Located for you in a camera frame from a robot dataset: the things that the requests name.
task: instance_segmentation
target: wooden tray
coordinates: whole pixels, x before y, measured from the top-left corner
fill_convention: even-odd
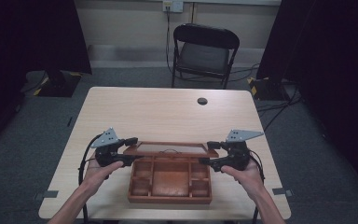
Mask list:
[[[205,145],[142,142],[124,154],[145,155],[132,165],[130,203],[211,202],[210,168],[198,158],[218,154]]]

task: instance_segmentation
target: human arm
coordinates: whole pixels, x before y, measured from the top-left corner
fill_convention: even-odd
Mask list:
[[[98,191],[105,178],[122,165],[122,161],[117,161],[108,166],[101,167],[95,160],[94,155],[92,155],[83,182],[75,189],[48,224],[74,223],[84,204]]]
[[[275,202],[264,187],[260,173],[254,161],[250,160],[245,170],[239,171],[230,166],[223,166],[221,171],[231,175],[239,181],[248,193],[260,212],[261,220],[264,224],[285,223]]]

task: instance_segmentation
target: wooden table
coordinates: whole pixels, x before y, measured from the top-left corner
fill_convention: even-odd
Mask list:
[[[206,98],[208,104],[199,105],[200,97]],[[248,91],[92,88],[48,188],[57,190],[58,195],[44,199],[39,216],[51,218],[76,189],[77,168],[88,143],[109,127],[115,129],[119,138],[194,143],[225,141],[231,129],[263,131]],[[291,212],[286,196],[272,193],[272,189],[281,188],[282,183],[266,136],[250,139],[247,144],[263,162],[268,192],[283,218],[289,218]],[[227,155],[223,149],[217,151],[221,157]],[[208,205],[129,203],[127,192],[130,178],[130,167],[113,172],[88,201],[89,217],[120,220],[244,220],[252,219],[255,210],[255,204],[238,182],[212,169],[213,200]]]

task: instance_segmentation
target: electrical outlet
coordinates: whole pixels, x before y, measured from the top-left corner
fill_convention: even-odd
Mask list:
[[[172,1],[162,1],[162,11],[173,12],[173,3]]]
[[[183,12],[183,2],[182,1],[173,1],[172,2],[172,11],[173,12]]]

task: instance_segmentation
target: forearm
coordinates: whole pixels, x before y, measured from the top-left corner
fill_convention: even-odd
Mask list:
[[[48,224],[74,223],[83,205],[91,195],[92,194],[88,192],[84,186],[78,187]]]
[[[281,213],[279,212],[275,202],[271,196],[264,189],[260,194],[255,197],[255,204],[260,213],[261,220],[264,224],[282,224],[285,223]]]

